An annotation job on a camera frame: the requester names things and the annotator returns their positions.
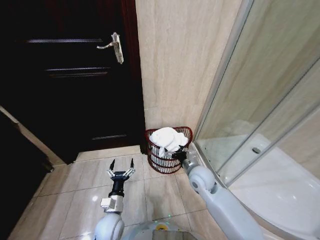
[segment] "door handle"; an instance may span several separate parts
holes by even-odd
[[[105,46],[96,46],[97,49],[106,49],[109,47],[114,48],[114,53],[116,60],[118,63],[122,64],[124,62],[124,55],[122,53],[121,43],[120,43],[120,35],[114,32],[112,35],[112,42]]]

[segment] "glass shower door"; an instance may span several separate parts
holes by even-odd
[[[254,0],[195,145],[283,236],[320,239],[320,1]]]

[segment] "white shower base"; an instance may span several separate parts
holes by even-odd
[[[216,144],[211,139],[210,145],[226,146],[223,142],[230,145],[232,138],[238,144],[245,136],[214,139]],[[268,144],[269,141],[260,134],[249,140],[219,172],[224,181],[228,182],[257,156],[253,147]],[[257,215],[283,231],[300,239],[320,239],[320,180],[278,147],[260,159],[229,189]]]

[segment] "dark wooden door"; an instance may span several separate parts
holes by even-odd
[[[6,3],[0,104],[66,163],[78,152],[143,145],[144,107],[134,0]],[[113,47],[97,49],[117,32]]]

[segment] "beige floor tile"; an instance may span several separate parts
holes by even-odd
[[[227,240],[208,210],[190,212],[187,216],[192,232],[202,235],[206,240]]]
[[[88,189],[111,185],[112,180],[106,171],[109,169],[112,161],[113,158],[107,158],[83,162],[82,164],[84,164],[84,168],[77,189]]]
[[[93,233],[92,234],[85,234],[82,236],[67,238],[66,240],[95,240],[95,235]]]
[[[148,220],[186,213],[174,174],[144,181]]]
[[[83,169],[83,163],[56,166],[53,172],[47,174],[48,179],[39,196],[76,190]]]
[[[74,192],[38,197],[10,240],[56,240],[63,227]]]
[[[142,154],[129,156],[110,157],[106,159],[97,159],[83,162],[84,168],[77,189],[89,189],[106,185],[112,185],[113,181],[107,174],[110,164],[115,159],[113,172],[126,171],[130,168],[133,158],[135,173],[126,181],[133,182],[144,179]]]
[[[191,231],[189,220],[187,214],[182,214],[178,216],[166,217],[157,220],[158,222],[169,222],[177,225],[183,231]]]
[[[189,178],[186,174],[177,174],[175,178],[178,182],[183,205],[187,213],[207,208],[205,201],[190,186]]]
[[[181,168],[180,168],[178,171],[176,171],[174,174],[177,175],[177,174],[186,174],[186,173],[185,173],[185,170],[181,167]]]
[[[146,193],[143,180],[126,182],[124,188],[122,220],[124,225],[147,221]]]
[[[111,186],[78,190],[74,193],[60,238],[72,238],[94,233],[96,224],[104,216],[100,207],[102,198],[107,198]]]
[[[141,153],[139,145],[109,148],[95,151],[83,151],[79,152],[78,157],[75,161],[80,162],[92,159],[106,159],[110,157],[119,157],[139,153]]]
[[[156,170],[154,170],[149,165],[147,155],[142,155],[142,162],[143,162],[144,179],[151,179],[151,178],[158,178],[158,177],[174,175],[174,174],[163,174],[163,173],[160,173],[160,172],[157,172]]]
[[[35,191],[33,197],[38,197],[38,196],[39,196],[39,194],[40,194],[41,190],[44,188],[44,185],[46,184],[49,176],[50,176],[50,174],[46,174],[46,175],[44,176],[44,178],[43,178],[43,180],[41,181],[38,189]]]

